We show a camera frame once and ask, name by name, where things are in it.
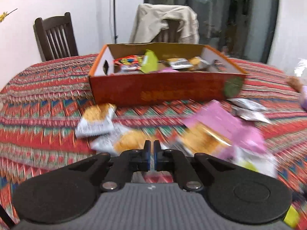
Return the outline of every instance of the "beige jacket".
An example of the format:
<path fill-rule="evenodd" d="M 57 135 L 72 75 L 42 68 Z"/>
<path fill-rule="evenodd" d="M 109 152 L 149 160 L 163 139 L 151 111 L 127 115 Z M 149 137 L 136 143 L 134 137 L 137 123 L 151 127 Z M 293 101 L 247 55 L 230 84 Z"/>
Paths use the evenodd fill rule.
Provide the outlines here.
<path fill-rule="evenodd" d="M 129 43 L 151 42 L 164 29 L 166 19 L 179 20 L 179 43 L 198 44 L 197 14 L 189 6 L 140 4 L 136 13 Z"/>

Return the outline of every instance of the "pink snack package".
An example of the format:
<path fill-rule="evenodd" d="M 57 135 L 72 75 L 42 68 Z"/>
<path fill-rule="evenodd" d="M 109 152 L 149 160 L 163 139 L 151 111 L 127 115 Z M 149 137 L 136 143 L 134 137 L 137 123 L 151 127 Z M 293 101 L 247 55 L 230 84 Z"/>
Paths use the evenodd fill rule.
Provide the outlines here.
<path fill-rule="evenodd" d="M 233 146 L 238 146 L 257 153 L 266 152 L 263 136 L 259 129 L 254 126 L 254 123 L 234 117 L 229 112 L 225 111 L 216 100 L 212 100 L 207 105 L 203 106 L 192 117 L 185 119 L 183 123 L 188 128 L 191 128 L 198 121 L 232 142 L 231 147 L 225 148 L 216 154 L 216 157 L 220 159 L 226 160 L 233 157 Z"/>

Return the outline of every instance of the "yellow flower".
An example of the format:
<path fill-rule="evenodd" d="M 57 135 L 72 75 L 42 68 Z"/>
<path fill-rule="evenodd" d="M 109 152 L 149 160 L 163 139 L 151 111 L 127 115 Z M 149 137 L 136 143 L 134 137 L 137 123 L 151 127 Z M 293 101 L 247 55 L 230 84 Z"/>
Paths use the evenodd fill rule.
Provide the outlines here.
<path fill-rule="evenodd" d="M 0 15 L 0 22 L 3 22 L 4 18 L 8 15 L 7 12 L 3 12 L 2 15 Z"/>

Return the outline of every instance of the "tablecloth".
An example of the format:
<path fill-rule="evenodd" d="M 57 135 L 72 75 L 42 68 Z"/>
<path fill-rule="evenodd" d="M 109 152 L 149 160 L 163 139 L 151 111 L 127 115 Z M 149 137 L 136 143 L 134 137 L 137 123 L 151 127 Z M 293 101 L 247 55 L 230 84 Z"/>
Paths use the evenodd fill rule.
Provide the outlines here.
<path fill-rule="evenodd" d="M 94 104 L 87 74 L 97 54 L 35 64 L 16 75 L 0 92 L 0 203 L 17 219 L 11 195 L 25 179 L 94 154 L 91 139 L 76 139 L 74 127 Z M 250 76 L 239 97 L 269 108 L 272 124 L 257 123 L 267 148 L 279 162 L 278 178 L 298 190 L 307 173 L 307 113 L 286 75 L 268 65 L 233 59 Z M 228 111 L 231 106 L 222 102 Z M 154 106 L 118 108 L 115 122 L 142 128 L 161 141 L 184 130 L 182 119 L 202 103 L 171 101 Z"/>

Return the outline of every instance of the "metal bolt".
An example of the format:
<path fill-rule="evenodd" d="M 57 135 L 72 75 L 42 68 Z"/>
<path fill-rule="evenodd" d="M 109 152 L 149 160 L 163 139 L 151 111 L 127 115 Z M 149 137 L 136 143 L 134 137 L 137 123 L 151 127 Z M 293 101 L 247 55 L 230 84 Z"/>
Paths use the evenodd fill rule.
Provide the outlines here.
<path fill-rule="evenodd" d="M 191 181 L 191 182 L 187 182 L 186 186 L 188 189 L 196 190 L 201 187 L 201 183 L 197 181 Z"/>
<path fill-rule="evenodd" d="M 105 190 L 114 190 L 117 188 L 117 183 L 116 182 L 105 182 L 104 184 L 102 184 L 102 187 Z"/>

